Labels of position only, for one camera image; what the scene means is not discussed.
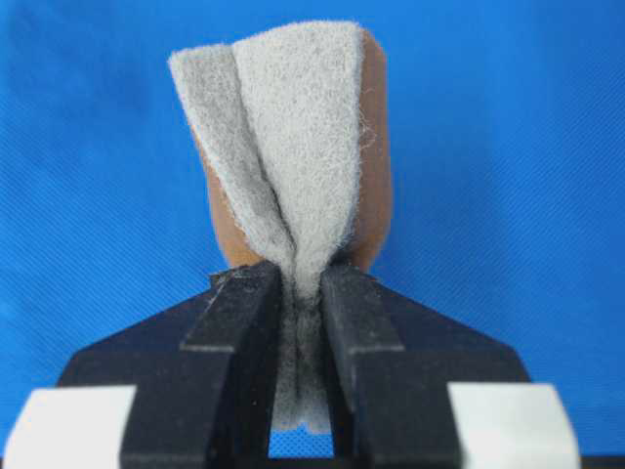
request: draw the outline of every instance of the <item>black clamp jaw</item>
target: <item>black clamp jaw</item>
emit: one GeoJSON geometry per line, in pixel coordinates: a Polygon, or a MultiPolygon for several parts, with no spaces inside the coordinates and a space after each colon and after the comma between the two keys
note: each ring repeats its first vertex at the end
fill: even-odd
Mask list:
{"type": "MultiPolygon", "coordinates": [[[[349,266],[321,279],[334,458],[269,459],[281,312],[278,267],[210,290],[77,352],[58,387],[137,387],[123,469],[460,468],[447,383],[527,382],[516,352],[349,266]]],[[[583,458],[583,467],[625,467],[583,458]]]]}

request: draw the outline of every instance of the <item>blue fabric backdrop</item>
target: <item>blue fabric backdrop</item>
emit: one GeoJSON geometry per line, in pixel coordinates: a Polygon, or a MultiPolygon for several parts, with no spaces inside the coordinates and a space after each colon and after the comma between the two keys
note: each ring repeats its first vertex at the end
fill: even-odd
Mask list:
{"type": "MultiPolygon", "coordinates": [[[[349,19],[388,55],[373,274],[512,343],[625,452],[625,2],[0,3],[0,446],[70,354],[225,267],[171,51],[349,19]]],[[[329,438],[276,436],[273,454],[329,438]]]]}

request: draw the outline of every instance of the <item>felt pad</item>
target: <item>felt pad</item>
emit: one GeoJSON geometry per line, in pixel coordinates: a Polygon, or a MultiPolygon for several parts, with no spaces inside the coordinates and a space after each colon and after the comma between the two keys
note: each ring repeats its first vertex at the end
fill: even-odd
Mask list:
{"type": "Polygon", "coordinates": [[[235,222],[282,270],[275,429],[328,428],[318,286],[354,223],[362,55],[357,24],[315,21],[183,50],[169,62],[235,222]]]}

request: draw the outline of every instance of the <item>gray fabric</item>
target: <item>gray fabric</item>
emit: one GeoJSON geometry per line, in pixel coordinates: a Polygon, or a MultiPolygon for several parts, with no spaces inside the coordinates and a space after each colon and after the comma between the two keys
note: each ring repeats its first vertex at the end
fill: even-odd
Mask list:
{"type": "Polygon", "coordinates": [[[357,206],[361,40],[352,22],[306,22],[169,62],[236,223],[283,273],[275,429],[327,429],[317,292],[357,206]]]}

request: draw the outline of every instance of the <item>white jaw pad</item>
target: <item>white jaw pad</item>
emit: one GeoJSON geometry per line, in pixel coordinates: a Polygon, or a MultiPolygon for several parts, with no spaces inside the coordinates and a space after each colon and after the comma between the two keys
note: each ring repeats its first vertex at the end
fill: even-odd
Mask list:
{"type": "Polygon", "coordinates": [[[4,469],[119,469],[136,386],[36,389],[7,440],[4,469]]]}
{"type": "Polygon", "coordinates": [[[550,384],[448,383],[463,469],[578,469],[577,440],[550,384]]]}

